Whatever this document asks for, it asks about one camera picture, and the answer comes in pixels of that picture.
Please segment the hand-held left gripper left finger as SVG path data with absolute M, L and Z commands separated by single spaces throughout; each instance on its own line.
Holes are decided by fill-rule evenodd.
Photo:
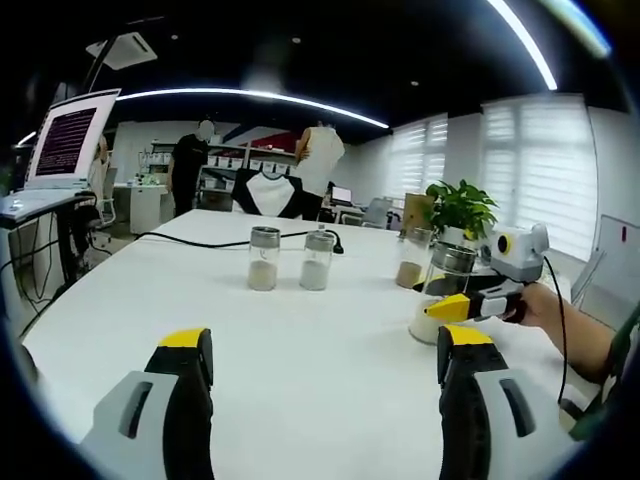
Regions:
M 80 443 L 110 479 L 212 479 L 211 330 L 174 332 L 95 406 Z

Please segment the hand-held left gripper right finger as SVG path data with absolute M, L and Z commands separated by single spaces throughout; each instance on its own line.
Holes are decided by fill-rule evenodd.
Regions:
M 437 374 L 442 479 L 550 479 L 575 450 L 555 400 L 484 333 L 440 327 Z

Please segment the person's right hand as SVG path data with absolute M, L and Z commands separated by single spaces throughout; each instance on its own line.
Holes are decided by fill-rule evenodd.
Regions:
M 546 328 L 561 321 L 561 300 L 547 286 L 531 283 L 522 290 L 525 312 L 521 324 L 528 327 Z

